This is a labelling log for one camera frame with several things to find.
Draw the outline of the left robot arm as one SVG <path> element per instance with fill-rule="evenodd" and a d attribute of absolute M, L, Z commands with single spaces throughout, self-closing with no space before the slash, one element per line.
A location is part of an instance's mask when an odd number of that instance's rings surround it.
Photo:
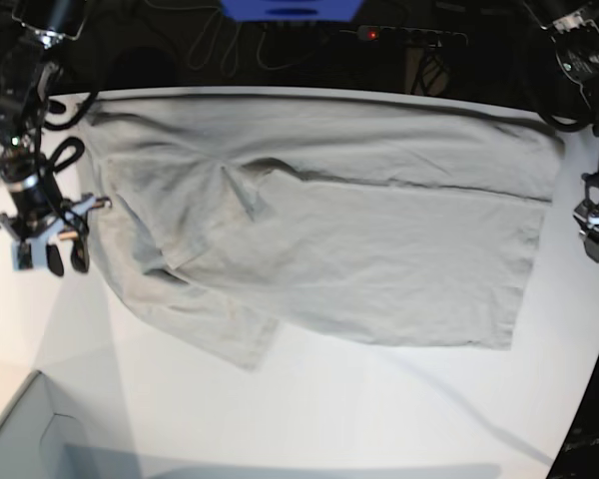
<path fill-rule="evenodd" d="M 536 112 L 562 133 L 590 127 L 599 138 L 599 1 L 524 1 L 522 5 L 550 39 L 559 68 L 578 87 L 587 107 L 583 118 L 564 123 L 532 95 Z M 598 170 L 584 174 L 582 181 L 584 199 L 574 209 L 573 218 L 586 255 L 599 263 L 599 162 Z"/>

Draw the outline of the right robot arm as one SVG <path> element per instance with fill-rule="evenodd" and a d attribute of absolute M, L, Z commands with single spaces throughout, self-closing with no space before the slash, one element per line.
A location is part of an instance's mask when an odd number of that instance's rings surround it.
<path fill-rule="evenodd" d="M 62 43 L 79 38 L 89 10 L 87 1 L 18 1 L 12 11 L 23 33 L 0 66 L 0 182 L 16 212 L 0 213 L 0 231 L 11 239 L 12 264 L 17 271 L 44 268 L 63 276 L 57 243 L 68 240 L 73 270 L 88 272 L 88 217 L 111 203 L 92 193 L 77 201 L 61 193 L 56 177 L 82 158 L 82 140 L 69 136 L 51 155 L 42 151 L 44 131 L 73 128 L 97 98 L 91 92 L 63 124 L 46 119 L 48 114 L 64 111 L 51 98 L 63 71 L 57 50 Z"/>

